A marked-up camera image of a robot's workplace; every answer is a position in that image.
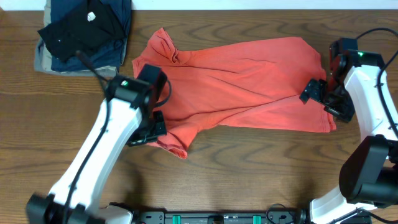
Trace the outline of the red printed t-shirt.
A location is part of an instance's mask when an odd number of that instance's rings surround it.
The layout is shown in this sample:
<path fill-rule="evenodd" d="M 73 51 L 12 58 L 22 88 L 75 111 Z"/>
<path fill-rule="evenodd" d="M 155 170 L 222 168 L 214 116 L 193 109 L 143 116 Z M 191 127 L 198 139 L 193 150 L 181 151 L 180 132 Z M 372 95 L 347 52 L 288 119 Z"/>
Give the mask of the red printed t-shirt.
<path fill-rule="evenodd" d="M 320 54 L 300 37 L 257 40 L 196 51 L 176 48 L 157 30 L 132 62 L 159 67 L 170 81 L 161 106 L 167 133 L 155 147 L 185 159 L 196 135 L 215 126 L 329 133 L 332 115 L 299 96 L 326 77 Z"/>

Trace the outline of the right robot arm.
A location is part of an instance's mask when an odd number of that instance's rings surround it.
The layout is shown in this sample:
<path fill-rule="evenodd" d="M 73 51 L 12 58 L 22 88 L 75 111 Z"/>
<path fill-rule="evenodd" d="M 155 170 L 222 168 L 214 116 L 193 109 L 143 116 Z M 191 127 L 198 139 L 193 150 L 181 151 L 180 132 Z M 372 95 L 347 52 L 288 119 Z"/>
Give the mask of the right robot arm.
<path fill-rule="evenodd" d="M 349 122 L 357 117 L 361 142 L 343 164 L 339 184 L 310 202 L 310 223 L 370 223 L 372 210 L 397 205 L 397 110 L 382 56 L 355 49 L 330 50 L 332 78 L 310 80 L 300 99 L 313 99 Z"/>

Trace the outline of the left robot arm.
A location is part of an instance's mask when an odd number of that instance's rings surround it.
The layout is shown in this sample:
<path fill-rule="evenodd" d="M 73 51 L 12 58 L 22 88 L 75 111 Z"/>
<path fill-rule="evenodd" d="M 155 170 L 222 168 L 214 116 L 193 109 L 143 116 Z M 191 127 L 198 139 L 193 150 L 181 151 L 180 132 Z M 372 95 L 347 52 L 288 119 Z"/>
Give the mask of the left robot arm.
<path fill-rule="evenodd" d="M 159 96 L 164 73 L 121 75 L 99 81 L 104 93 L 97 119 L 78 154 L 47 196 L 33 194 L 29 223 L 132 223 L 134 211 L 121 203 L 100 208 L 105 183 L 124 146 L 154 142 L 166 134 Z"/>

